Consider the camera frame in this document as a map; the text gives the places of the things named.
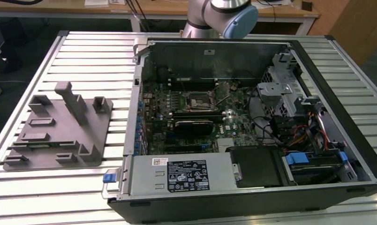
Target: sticker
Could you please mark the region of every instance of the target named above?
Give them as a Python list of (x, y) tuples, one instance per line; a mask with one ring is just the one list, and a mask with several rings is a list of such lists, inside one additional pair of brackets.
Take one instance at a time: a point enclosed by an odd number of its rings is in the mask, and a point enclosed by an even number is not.
[(169, 192), (210, 190), (206, 160), (167, 162), (167, 170)]
[(215, 50), (214, 49), (203, 50), (203, 55), (214, 55), (214, 54), (215, 54)]
[(111, 10), (111, 13), (129, 13), (127, 10)]
[(153, 158), (153, 165), (167, 165), (169, 158)]

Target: wooden desk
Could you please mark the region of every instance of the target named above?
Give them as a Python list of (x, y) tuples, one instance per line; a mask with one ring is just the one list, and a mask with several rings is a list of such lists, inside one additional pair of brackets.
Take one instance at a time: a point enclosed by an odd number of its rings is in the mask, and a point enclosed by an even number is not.
[[(186, 20), (187, 2), (175, 0), (139, 0), (149, 19)], [(85, 0), (44, 0), (36, 5), (22, 6), (0, 2), (3, 17), (42, 17), (42, 18), (115, 18), (130, 19), (133, 31), (139, 32), (139, 23), (131, 15), (127, 5), (110, 4), (107, 8), (85, 8)], [(259, 22), (301, 23), (298, 35), (306, 35), (320, 13), (297, 9), (293, 6), (259, 10)]]

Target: circuit board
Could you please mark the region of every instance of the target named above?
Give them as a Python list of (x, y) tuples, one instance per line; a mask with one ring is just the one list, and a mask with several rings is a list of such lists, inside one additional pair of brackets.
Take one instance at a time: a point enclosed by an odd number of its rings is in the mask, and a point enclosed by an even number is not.
[[(219, 152), (217, 140), (231, 138), (235, 146), (258, 145), (246, 108), (247, 87), (237, 87), (233, 81), (222, 81), (209, 91), (171, 91), (166, 84), (145, 85), (143, 102), (147, 128), (149, 154), (183, 154), (182, 146), (201, 146), (201, 153)], [(175, 112), (213, 112), (223, 114), (223, 120), (214, 123), (213, 131), (203, 136), (179, 136), (173, 127), (182, 120), (171, 119)], [(191, 120), (207, 120), (201, 115)]]

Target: red cable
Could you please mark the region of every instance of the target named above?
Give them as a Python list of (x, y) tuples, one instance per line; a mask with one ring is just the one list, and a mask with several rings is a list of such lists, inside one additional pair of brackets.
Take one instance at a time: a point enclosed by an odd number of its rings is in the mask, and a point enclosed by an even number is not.
[(298, 128), (304, 128), (304, 127), (308, 127), (308, 125), (297, 126), (297, 128), (296, 128), (296, 130), (294, 130), (294, 139), (296, 139), (296, 137), (297, 137), (297, 130), (298, 130)]
[(328, 135), (324, 130), (318, 130), (318, 131), (324, 134), (324, 137), (325, 137), (325, 150), (329, 150), (328, 149)]

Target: blue latch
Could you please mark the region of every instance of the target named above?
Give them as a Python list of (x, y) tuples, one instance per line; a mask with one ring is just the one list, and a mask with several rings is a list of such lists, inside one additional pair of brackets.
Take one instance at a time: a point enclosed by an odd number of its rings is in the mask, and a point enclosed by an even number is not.
[(115, 173), (106, 173), (102, 178), (102, 182), (107, 183), (117, 183), (117, 174)]
[(342, 160), (344, 163), (345, 163), (345, 162), (349, 160), (349, 157), (348, 157), (346, 153), (345, 153), (344, 151), (341, 151), (341, 152), (338, 153), (338, 155), (340, 155), (341, 160)]
[(286, 156), (288, 164), (309, 163), (308, 155), (304, 152), (290, 153)]

